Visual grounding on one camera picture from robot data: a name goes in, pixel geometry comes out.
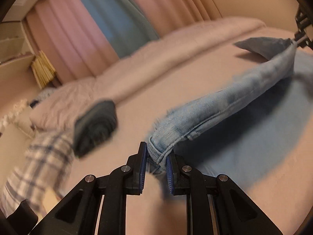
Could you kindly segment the pink curtain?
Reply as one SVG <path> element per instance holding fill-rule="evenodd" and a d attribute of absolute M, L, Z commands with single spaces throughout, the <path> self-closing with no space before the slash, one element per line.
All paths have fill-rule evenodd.
<path fill-rule="evenodd" d="M 134 0 L 159 38 L 221 14 L 213 0 Z M 100 75 L 119 59 L 81 0 L 38 0 L 25 18 L 60 82 Z"/>

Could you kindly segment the pink bed sheet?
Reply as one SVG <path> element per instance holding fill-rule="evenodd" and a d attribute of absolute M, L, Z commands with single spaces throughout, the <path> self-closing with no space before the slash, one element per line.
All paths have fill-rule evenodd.
<path fill-rule="evenodd" d="M 148 190 L 129 211 L 132 234 L 185 234 L 183 196 L 171 196 L 165 175 L 170 151 L 203 174 L 228 175 L 283 234 L 303 229 L 312 206 L 312 52 L 283 39 L 249 38 L 201 58 L 202 91 L 174 94 L 185 66 L 119 109 L 109 144 L 72 167 L 67 189 L 85 174 L 103 175 L 146 134 L 152 155 Z"/>

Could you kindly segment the plush toy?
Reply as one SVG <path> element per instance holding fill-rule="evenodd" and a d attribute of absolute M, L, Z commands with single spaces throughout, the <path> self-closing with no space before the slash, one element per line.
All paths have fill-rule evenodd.
<path fill-rule="evenodd" d="M 17 102 L 11 111 L 1 117 L 1 133 L 3 133 L 8 125 L 10 125 L 14 120 L 20 115 L 23 110 L 29 105 L 27 99 L 22 99 Z"/>

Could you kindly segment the yellow tassel bundle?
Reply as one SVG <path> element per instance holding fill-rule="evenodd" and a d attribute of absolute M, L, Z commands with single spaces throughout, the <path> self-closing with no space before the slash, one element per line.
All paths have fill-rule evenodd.
<path fill-rule="evenodd" d="M 45 88 L 56 77 L 55 68 L 42 50 L 33 60 L 31 69 L 40 89 Z"/>

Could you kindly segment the pink duvet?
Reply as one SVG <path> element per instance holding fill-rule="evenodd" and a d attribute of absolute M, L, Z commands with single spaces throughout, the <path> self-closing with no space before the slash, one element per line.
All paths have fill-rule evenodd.
<path fill-rule="evenodd" d="M 71 129 L 96 102 L 109 99 L 118 104 L 199 53 L 265 26 L 259 19 L 230 17 L 175 30 L 150 41 L 97 77 L 59 87 L 30 112 L 30 121 L 37 129 Z"/>

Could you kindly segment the folded dark blue garment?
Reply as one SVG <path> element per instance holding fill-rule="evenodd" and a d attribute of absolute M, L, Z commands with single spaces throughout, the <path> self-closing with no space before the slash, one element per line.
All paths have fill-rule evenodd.
<path fill-rule="evenodd" d="M 73 150 L 82 158 L 108 140 L 117 128 L 116 107 L 111 100 L 102 100 L 92 106 L 74 124 Z"/>

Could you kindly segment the plaid pillow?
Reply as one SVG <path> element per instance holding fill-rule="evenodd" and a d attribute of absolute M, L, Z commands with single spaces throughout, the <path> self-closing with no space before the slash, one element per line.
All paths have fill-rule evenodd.
<path fill-rule="evenodd" d="M 1 192 L 1 210 L 11 215 L 24 200 L 36 214 L 43 213 L 43 199 L 51 189 L 60 195 L 74 160 L 71 132 L 38 134 L 25 152 L 24 163 L 13 169 Z"/>

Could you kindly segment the blue grey curtain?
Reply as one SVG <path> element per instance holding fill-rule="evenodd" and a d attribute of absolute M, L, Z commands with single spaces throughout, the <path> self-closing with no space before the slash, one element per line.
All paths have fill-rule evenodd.
<path fill-rule="evenodd" d="M 119 58 L 131 55 L 150 41 L 156 30 L 134 0 L 81 0 Z"/>

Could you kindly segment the light blue denim pants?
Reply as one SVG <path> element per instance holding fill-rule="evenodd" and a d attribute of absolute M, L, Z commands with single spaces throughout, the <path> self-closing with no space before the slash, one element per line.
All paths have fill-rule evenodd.
<path fill-rule="evenodd" d="M 290 39 L 249 38 L 235 46 L 265 62 L 169 111 L 148 135 L 147 170 L 165 174 L 170 152 L 205 175 L 250 187 L 297 145 L 312 117 L 312 55 Z"/>

